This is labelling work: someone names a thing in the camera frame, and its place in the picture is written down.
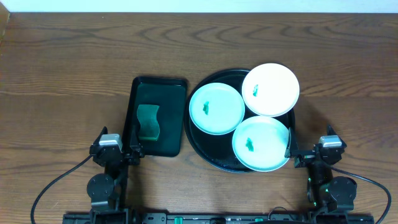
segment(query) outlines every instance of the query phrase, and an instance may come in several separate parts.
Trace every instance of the white wall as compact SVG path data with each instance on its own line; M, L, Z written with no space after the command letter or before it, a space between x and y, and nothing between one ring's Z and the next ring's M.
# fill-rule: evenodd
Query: white wall
M10 12L398 12L398 0L0 1Z

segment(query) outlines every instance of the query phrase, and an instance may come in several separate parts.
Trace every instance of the green food residue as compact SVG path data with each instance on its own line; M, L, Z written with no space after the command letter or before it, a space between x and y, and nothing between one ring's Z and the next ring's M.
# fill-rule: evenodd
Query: green food residue
M257 96L257 91L258 91L259 85L255 85L253 89L253 96Z
M250 138L248 138L248 141L246 142L246 147L249 149L249 151L254 152L253 142Z
M203 105L203 111L205 112L206 115L208 115L208 113L209 113L209 101L207 101L207 102Z

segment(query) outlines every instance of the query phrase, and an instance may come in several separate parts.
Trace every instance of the wooden table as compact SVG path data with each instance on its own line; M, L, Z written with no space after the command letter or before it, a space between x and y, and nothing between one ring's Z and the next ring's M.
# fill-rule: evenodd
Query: wooden table
M122 133L132 80L179 77L188 92L225 68L281 62L296 74L301 146L332 124L348 144L336 166L384 184L398 222L398 15L11 14L0 48L0 222L29 223L32 203L78 164L103 126ZM55 184L37 223L88 211L89 161ZM185 134L174 158L130 170L128 202L169 212L300 210L307 173L292 161L270 173L231 174L205 162ZM378 219L385 193L358 180L355 212Z

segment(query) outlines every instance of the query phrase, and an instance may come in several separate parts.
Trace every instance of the sponge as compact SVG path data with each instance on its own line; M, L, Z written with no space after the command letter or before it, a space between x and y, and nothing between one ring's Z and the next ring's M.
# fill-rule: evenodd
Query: sponge
M138 132L140 140L157 141L160 134L159 123L157 122L157 105L138 105L137 118L141 125Z

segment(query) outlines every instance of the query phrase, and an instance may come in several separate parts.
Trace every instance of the white plate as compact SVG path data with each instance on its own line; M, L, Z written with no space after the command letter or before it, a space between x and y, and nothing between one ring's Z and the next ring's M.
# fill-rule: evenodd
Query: white plate
M296 76L276 63L257 66L243 80L243 100L258 115L276 117L287 113L296 104L299 94Z
M205 133L227 134L235 130L244 117L242 96L224 83L210 83L200 87L189 103L193 123Z
M236 128L232 147L243 165L269 172L279 169L289 160L285 158L288 140L289 131L281 122L266 116L254 116Z

